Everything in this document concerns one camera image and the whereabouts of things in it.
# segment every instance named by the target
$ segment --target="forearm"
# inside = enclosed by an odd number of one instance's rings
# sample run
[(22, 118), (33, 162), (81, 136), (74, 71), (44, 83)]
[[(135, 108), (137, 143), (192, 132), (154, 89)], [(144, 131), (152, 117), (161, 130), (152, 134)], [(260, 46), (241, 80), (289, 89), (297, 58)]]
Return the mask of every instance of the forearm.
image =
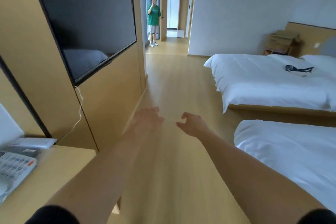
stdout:
[(113, 149), (95, 156), (47, 204), (68, 209), (81, 224), (105, 224), (122, 194), (140, 145), (134, 131), (126, 132)]
[(324, 206), (283, 175), (213, 132), (198, 136), (217, 171), (251, 223), (297, 223)]

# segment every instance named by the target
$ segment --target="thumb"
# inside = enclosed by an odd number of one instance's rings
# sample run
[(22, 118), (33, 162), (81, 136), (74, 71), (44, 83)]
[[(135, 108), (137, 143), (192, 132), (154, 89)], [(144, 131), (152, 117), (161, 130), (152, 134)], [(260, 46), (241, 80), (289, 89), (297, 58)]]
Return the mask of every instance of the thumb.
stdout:
[(182, 122), (176, 122), (176, 126), (178, 126), (180, 129), (183, 130), (185, 123)]

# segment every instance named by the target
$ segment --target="white shorts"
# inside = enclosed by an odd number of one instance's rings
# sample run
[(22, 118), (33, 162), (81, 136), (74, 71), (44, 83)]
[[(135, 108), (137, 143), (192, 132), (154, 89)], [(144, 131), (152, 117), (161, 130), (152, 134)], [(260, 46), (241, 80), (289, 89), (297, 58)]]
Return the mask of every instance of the white shorts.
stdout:
[(151, 34), (151, 35), (158, 34), (159, 33), (159, 26), (148, 25), (148, 33)]

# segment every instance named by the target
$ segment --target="hand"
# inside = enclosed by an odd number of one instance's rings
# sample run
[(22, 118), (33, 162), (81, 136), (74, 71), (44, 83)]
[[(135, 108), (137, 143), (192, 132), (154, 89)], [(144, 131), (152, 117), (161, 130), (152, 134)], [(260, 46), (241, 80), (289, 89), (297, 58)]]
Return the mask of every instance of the hand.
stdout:
[(176, 122), (176, 125), (183, 130), (187, 135), (199, 137), (203, 133), (210, 131), (208, 125), (202, 120), (201, 116), (185, 112), (181, 116), (182, 119), (187, 119), (185, 123)]
[(149, 107), (137, 111), (128, 130), (134, 131), (139, 136), (148, 135), (164, 121), (164, 118), (158, 116), (159, 111), (158, 107)]

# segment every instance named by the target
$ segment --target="black sleeve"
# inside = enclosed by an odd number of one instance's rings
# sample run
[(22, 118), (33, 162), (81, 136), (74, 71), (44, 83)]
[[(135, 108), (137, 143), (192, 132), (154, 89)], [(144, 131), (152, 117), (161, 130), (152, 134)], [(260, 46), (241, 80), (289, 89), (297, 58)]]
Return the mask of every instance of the black sleeve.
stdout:
[(79, 221), (68, 210), (47, 205), (38, 209), (26, 224), (79, 224)]
[(298, 224), (336, 224), (336, 215), (327, 209), (316, 209), (303, 216)]

